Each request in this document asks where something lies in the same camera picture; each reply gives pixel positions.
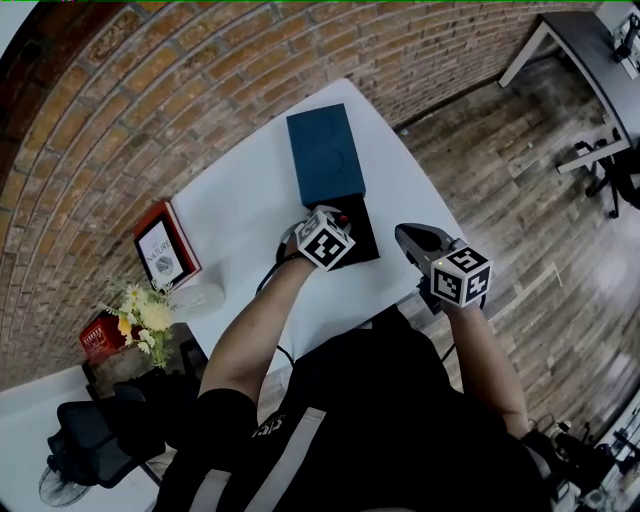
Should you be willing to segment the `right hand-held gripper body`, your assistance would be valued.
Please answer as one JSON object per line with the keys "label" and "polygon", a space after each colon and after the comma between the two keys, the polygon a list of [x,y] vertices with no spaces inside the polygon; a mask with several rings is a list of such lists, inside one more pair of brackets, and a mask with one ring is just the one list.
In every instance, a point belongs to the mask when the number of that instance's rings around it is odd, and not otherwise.
{"label": "right hand-held gripper body", "polygon": [[440,314],[444,303],[463,308],[478,302],[483,307],[490,289],[491,260],[435,226],[398,224],[395,239],[422,274],[419,295],[432,314]]}

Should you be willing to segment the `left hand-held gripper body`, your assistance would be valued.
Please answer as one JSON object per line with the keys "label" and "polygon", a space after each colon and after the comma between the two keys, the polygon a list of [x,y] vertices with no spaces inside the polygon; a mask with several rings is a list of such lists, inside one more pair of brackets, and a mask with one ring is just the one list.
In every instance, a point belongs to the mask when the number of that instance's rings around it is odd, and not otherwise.
{"label": "left hand-held gripper body", "polygon": [[318,205],[294,230],[298,251],[325,271],[332,270],[356,244],[350,236],[351,222],[341,223],[341,214],[346,215],[338,208]]}

